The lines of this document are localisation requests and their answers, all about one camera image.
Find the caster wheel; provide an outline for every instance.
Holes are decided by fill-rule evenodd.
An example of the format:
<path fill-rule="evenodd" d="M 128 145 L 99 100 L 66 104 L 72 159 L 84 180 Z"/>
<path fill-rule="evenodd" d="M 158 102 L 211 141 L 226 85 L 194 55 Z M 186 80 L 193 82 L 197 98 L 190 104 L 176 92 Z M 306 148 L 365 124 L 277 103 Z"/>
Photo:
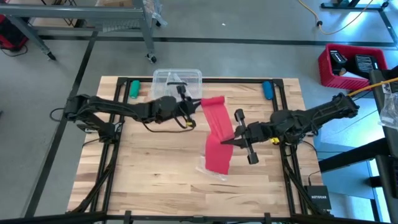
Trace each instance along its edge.
<path fill-rule="evenodd" d="M 147 58 L 148 58 L 148 60 L 150 61 L 150 63 L 156 63 L 157 62 L 157 59 L 156 59 L 156 57 L 155 56 L 149 56 L 149 54 L 147 54 L 147 56 L 146 56 Z"/>
<path fill-rule="evenodd" d="M 57 58 L 55 58 L 55 56 L 50 52 L 47 54 L 47 56 L 49 57 L 49 59 L 51 60 L 57 60 Z"/>
<path fill-rule="evenodd" d="M 384 3 L 381 5 L 381 7 L 382 7 L 382 8 L 385 8 L 385 7 L 388 6 L 388 4 L 389 4 L 389 3 L 386 1 L 386 2 L 384 2 Z"/>

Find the yellow cable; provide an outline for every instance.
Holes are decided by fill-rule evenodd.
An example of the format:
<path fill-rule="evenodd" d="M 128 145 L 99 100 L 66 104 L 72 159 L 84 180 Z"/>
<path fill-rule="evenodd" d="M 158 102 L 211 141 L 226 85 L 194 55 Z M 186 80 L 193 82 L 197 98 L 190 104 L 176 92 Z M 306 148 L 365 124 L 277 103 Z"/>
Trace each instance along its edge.
<path fill-rule="evenodd" d="M 316 12 L 314 12 L 314 10 L 312 10 L 312 9 L 310 9 L 306 4 L 304 4 L 304 2 L 302 2 L 302 0 L 298 0 L 299 1 L 299 3 L 302 5 L 302 6 L 304 6 L 306 9 L 308 9 L 314 16 L 315 16 L 315 19 L 317 20 L 317 23 L 318 23 L 318 21 L 320 21 L 319 20 L 319 17 L 318 17 L 318 14 L 316 13 Z M 325 35 L 332 35 L 332 34 L 335 34 L 335 33 L 337 33 L 337 32 L 340 32 L 340 31 L 342 31 L 343 29 L 345 29 L 346 27 L 348 27 L 351 23 L 353 23 L 369 6 L 370 6 L 370 4 L 373 2 L 373 0 L 371 0 L 370 2 L 369 2 L 369 4 L 361 11 L 361 13 L 359 13 L 351 22 L 349 22 L 347 25 L 345 25 L 343 28 L 341 28 L 341 29 L 339 29 L 339 30 L 337 30 L 337 31 L 334 31 L 334 32 L 330 32 L 330 33 L 327 33 L 327 32 L 325 32 L 325 31 L 323 31 L 323 29 L 322 29 L 322 25 L 319 25 L 318 26 L 318 28 L 319 28 L 319 30 L 321 31 L 321 33 L 322 34 L 325 34 Z"/>
<path fill-rule="evenodd" d="M 390 83 L 390 82 L 395 82 L 395 81 L 398 81 L 398 78 L 393 78 L 393 79 L 386 80 L 386 81 L 383 81 L 383 82 L 379 82 L 379 83 L 376 83 L 376 84 L 373 84 L 373 85 L 369 85 L 369 86 L 364 87 L 362 89 L 355 90 L 352 93 L 348 93 L 347 96 L 357 95 L 358 93 L 361 93 L 364 90 L 368 90 L 370 88 L 373 88 L 373 87 L 376 87 L 376 86 L 380 86 L 380 85 L 383 85 L 383 84 L 386 84 L 386 83 Z"/>

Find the metal shelf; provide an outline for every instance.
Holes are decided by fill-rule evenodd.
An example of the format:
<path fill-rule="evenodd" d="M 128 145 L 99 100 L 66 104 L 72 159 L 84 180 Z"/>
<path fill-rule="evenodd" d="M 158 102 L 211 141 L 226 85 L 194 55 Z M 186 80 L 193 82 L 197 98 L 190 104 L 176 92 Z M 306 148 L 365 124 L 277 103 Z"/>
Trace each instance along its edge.
<path fill-rule="evenodd" d="M 74 0 L 54 0 L 53 3 L 71 2 Z M 37 5 L 37 4 L 6 4 L 5 0 L 0 0 L 0 14 L 4 14 L 26 37 L 35 43 L 41 51 L 55 60 L 50 49 L 46 46 L 44 41 L 38 36 L 36 29 L 62 29 L 62 30 L 76 30 L 85 29 L 93 32 L 104 31 L 104 22 L 102 26 L 87 27 L 87 28 L 68 28 L 68 27 L 32 27 L 26 24 L 22 17 L 40 17 L 40 18 L 69 18 L 93 20 L 93 21 L 131 21 L 135 20 L 136 25 L 133 29 L 128 31 L 142 33 L 145 45 L 148 50 L 148 58 L 154 58 L 154 42 L 152 40 L 152 29 L 155 21 L 146 13 L 144 3 L 142 0 L 134 0 L 135 7 L 101 7 L 101 6 L 65 6 L 65 5 Z"/>

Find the metal cart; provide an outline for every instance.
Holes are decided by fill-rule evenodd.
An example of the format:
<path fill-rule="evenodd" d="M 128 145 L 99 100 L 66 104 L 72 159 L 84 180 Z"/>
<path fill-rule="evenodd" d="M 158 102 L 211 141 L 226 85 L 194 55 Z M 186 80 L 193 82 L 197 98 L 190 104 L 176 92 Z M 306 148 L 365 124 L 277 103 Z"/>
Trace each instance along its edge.
<path fill-rule="evenodd" d="M 62 29 L 62 30 L 90 30 L 101 32 L 104 26 L 110 26 L 112 21 L 129 21 L 136 24 L 127 31 L 141 32 L 145 45 L 148 49 L 146 57 L 151 63 L 156 63 L 154 55 L 154 41 L 152 40 L 152 28 L 160 24 L 152 19 L 145 10 L 142 0 L 134 0 L 134 7 L 98 7 L 98 6 L 56 6 L 56 5 L 34 5 L 34 4 L 6 4 L 0 0 L 0 14 L 4 14 L 26 37 L 36 44 L 41 51 L 51 60 L 56 60 L 51 50 L 37 34 L 39 29 Z M 67 27 L 34 27 L 22 17 L 44 17 L 44 18 L 69 18 L 95 21 L 94 27 L 67 28 Z"/>

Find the plastic bag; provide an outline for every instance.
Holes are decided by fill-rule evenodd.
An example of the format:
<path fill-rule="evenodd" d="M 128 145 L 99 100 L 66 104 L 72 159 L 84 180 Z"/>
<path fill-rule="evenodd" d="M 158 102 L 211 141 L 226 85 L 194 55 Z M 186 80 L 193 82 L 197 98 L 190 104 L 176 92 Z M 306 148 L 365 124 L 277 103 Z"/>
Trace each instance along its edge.
<path fill-rule="evenodd" d="M 398 129 L 398 93 L 384 95 L 384 107 L 380 112 L 379 124 Z"/>

